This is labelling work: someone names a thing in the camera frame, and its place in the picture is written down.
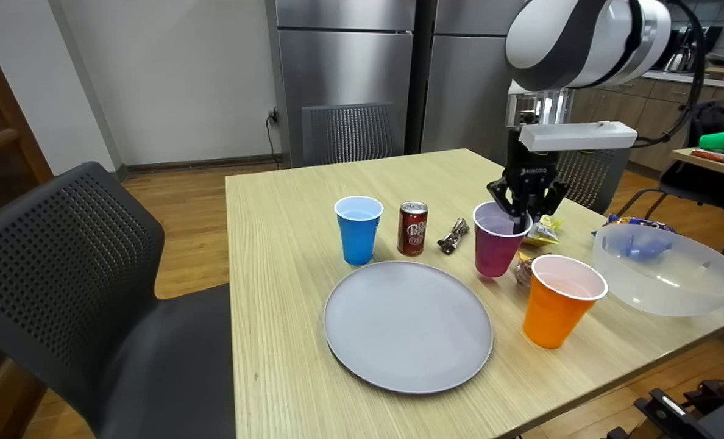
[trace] soda can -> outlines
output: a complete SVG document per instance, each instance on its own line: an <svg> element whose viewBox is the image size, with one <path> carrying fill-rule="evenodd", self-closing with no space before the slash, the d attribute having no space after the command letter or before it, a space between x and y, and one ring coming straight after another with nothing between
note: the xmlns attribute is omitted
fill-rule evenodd
<svg viewBox="0 0 724 439"><path fill-rule="evenodd" d="M399 207L399 255L418 256L426 245L428 207L418 200L406 200Z"/></svg>

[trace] table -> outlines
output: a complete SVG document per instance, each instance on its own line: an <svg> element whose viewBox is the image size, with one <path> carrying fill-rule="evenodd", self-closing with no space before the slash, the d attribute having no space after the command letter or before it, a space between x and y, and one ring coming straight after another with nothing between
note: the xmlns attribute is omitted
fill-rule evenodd
<svg viewBox="0 0 724 439"><path fill-rule="evenodd" d="M473 240L452 256L435 249L499 174L469 151L438 151L226 179L235 438L510 438L724 330L724 310L660 321L604 297L557 351L530 344L522 332L526 288L511 273L478 282ZM352 273L331 211L349 193L384 206L376 262L433 266L479 297L498 346L469 384L428 397L393 396L334 361L322 313ZM428 203L416 258L394 249L398 206L412 199ZM586 258L602 218L568 200L557 218L565 230L551 252Z"/></svg>
<svg viewBox="0 0 724 439"><path fill-rule="evenodd" d="M682 164L693 164L693 166L699 166L699 168L724 174L724 164L693 157L693 151L697 151L697 149L673 149L673 158L682 162Z"/></svg>

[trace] orange cup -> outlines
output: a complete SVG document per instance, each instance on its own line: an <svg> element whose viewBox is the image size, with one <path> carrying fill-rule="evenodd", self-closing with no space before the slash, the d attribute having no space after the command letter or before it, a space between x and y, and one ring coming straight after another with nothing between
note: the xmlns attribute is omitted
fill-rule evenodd
<svg viewBox="0 0 724 439"><path fill-rule="evenodd" d="M591 266L557 255L539 256L530 264L523 332L533 344L557 350L604 295L606 282Z"/></svg>

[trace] plate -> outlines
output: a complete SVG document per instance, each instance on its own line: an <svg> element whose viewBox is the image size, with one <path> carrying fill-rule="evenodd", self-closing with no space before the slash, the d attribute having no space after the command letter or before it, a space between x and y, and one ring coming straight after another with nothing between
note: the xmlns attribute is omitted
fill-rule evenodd
<svg viewBox="0 0 724 439"><path fill-rule="evenodd" d="M456 278L394 262L339 284L323 338L352 377L409 396L463 386L482 371L495 339L485 308Z"/></svg>

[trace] bowl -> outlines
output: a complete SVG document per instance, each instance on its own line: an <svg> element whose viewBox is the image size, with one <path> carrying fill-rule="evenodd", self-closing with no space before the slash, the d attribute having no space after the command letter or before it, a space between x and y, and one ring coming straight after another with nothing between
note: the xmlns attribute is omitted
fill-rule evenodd
<svg viewBox="0 0 724 439"><path fill-rule="evenodd" d="M724 305L724 256L668 230L606 224L591 264L610 295L649 316L695 318Z"/></svg>

